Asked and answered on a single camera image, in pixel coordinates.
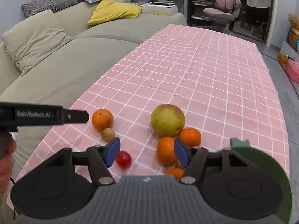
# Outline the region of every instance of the green pear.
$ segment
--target green pear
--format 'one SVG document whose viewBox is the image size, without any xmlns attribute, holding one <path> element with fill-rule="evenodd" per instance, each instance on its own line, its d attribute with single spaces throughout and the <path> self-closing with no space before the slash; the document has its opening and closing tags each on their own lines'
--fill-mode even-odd
<svg viewBox="0 0 299 224">
<path fill-rule="evenodd" d="M 175 105 L 162 104 L 153 110 L 150 121 L 160 137 L 176 136 L 185 125 L 185 115 Z"/>
</svg>

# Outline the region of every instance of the red cherry tomato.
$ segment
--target red cherry tomato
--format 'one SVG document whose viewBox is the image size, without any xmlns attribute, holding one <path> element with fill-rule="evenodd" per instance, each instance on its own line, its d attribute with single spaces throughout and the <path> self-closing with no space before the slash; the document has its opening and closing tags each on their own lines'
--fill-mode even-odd
<svg viewBox="0 0 299 224">
<path fill-rule="evenodd" d="M 116 157 L 116 162 L 120 167 L 129 167 L 132 163 L 132 158 L 129 153 L 120 151 Z"/>
</svg>

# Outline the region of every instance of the sofa cushion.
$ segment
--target sofa cushion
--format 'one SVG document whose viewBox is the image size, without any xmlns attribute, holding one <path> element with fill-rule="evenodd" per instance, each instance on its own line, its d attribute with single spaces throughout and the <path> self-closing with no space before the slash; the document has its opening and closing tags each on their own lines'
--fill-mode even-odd
<svg viewBox="0 0 299 224">
<path fill-rule="evenodd" d="M 143 6 L 141 7 L 141 14 L 157 14 L 163 13 L 165 16 L 172 16 L 178 13 L 178 7 L 156 7 L 156 6 Z"/>
<path fill-rule="evenodd" d="M 29 17 L 2 34 L 12 62 L 24 76 L 35 65 L 72 40 L 51 10 Z"/>
<path fill-rule="evenodd" d="M 102 24 L 119 18 L 137 18 L 140 11 L 141 7 L 132 3 L 103 0 L 97 5 L 87 24 Z"/>
<path fill-rule="evenodd" d="M 78 4 L 77 0 L 32 0 L 22 5 L 25 18 L 50 9 L 52 12 Z"/>
<path fill-rule="evenodd" d="M 54 14 L 61 23 L 65 33 L 68 36 L 75 37 L 91 27 L 87 24 L 87 22 L 89 21 L 94 9 L 98 4 L 98 2 L 81 2 L 75 6 L 68 7 Z"/>
<path fill-rule="evenodd" d="M 12 63 L 4 46 L 0 44 L 0 95 L 21 75 L 20 70 Z"/>
<path fill-rule="evenodd" d="M 114 38 L 141 44 L 169 24 L 186 25 L 183 14 L 160 16 L 141 14 L 138 18 L 122 18 L 96 25 L 75 38 Z"/>
<path fill-rule="evenodd" d="M 0 95 L 0 102 L 69 108 L 101 75 L 138 45 L 113 39 L 75 39 L 52 53 Z M 51 127 L 20 127 L 14 160 L 18 175 Z"/>
</svg>

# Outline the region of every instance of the floor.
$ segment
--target floor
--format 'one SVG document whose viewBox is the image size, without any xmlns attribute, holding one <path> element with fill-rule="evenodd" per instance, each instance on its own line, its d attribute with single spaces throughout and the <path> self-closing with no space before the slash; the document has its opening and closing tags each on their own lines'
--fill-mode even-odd
<svg viewBox="0 0 299 224">
<path fill-rule="evenodd" d="M 233 32 L 229 32 L 229 34 L 257 45 L 278 92 L 289 135 L 290 183 L 293 191 L 293 210 L 289 223 L 294 224 L 299 219 L 299 99 L 294 88 L 299 90 L 299 85 L 295 82 L 290 82 L 285 71 L 277 62 L 277 51 L 245 36 L 234 34 Z"/>
<path fill-rule="evenodd" d="M 242 28 L 241 26 L 238 26 L 238 25 L 236 25 L 236 24 L 234 25 L 234 32 L 238 32 L 238 33 L 241 33 L 241 34 L 245 34 L 247 37 L 254 38 L 254 39 L 256 39 L 256 40 L 258 40 L 258 41 L 260 41 L 260 42 L 263 42 L 263 40 L 255 38 L 255 37 L 252 35 L 252 33 L 251 33 L 250 30 L 247 30 L 246 28 Z"/>
</svg>

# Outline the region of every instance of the pink chair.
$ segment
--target pink chair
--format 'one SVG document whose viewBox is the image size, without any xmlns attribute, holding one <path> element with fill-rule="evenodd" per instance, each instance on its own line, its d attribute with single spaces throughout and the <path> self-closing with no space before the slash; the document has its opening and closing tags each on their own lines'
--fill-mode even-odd
<svg viewBox="0 0 299 224">
<path fill-rule="evenodd" d="M 233 12 L 235 0 L 215 0 L 215 1 L 220 7 L 228 9 L 229 12 L 224 13 L 215 8 L 205 8 L 203 10 L 203 12 L 204 12 L 204 14 L 210 16 L 212 19 L 225 21 L 226 22 L 225 28 L 228 29 L 228 27 L 229 27 L 228 22 L 234 21 L 235 18 L 239 16 L 240 10 L 237 9 Z"/>
</svg>

